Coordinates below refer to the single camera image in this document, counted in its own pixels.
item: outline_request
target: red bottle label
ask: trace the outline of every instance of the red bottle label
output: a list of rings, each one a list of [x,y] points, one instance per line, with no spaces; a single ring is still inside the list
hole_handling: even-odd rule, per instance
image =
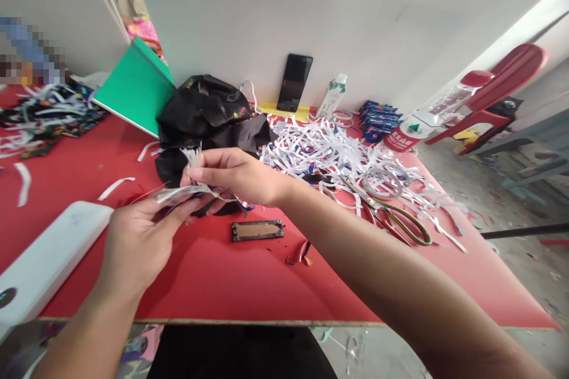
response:
[[[385,137],[383,142],[392,149],[393,151],[397,152],[405,152],[409,151],[417,142],[422,140],[423,138],[413,138],[401,131],[401,126],[391,132],[389,135]]]

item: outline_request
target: white power bank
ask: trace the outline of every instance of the white power bank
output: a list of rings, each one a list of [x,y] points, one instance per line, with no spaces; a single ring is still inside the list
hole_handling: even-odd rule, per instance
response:
[[[76,201],[0,275],[0,343],[36,318],[108,225],[113,209]]]

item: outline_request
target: green board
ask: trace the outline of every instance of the green board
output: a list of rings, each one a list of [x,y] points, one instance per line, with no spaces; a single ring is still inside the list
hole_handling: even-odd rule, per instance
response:
[[[156,118],[174,91],[168,66],[137,37],[93,101],[158,137]]]

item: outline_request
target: small black device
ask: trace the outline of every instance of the small black device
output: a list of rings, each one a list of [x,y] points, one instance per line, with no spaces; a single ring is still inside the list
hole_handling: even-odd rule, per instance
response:
[[[298,110],[302,91],[312,66],[312,59],[312,56],[289,53],[284,69],[283,84],[280,87],[277,110],[290,111],[291,113]]]

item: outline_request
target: black pants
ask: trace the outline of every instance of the black pants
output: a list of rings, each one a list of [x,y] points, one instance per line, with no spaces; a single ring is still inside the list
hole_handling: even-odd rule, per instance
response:
[[[147,379],[336,379],[307,327],[166,326]]]

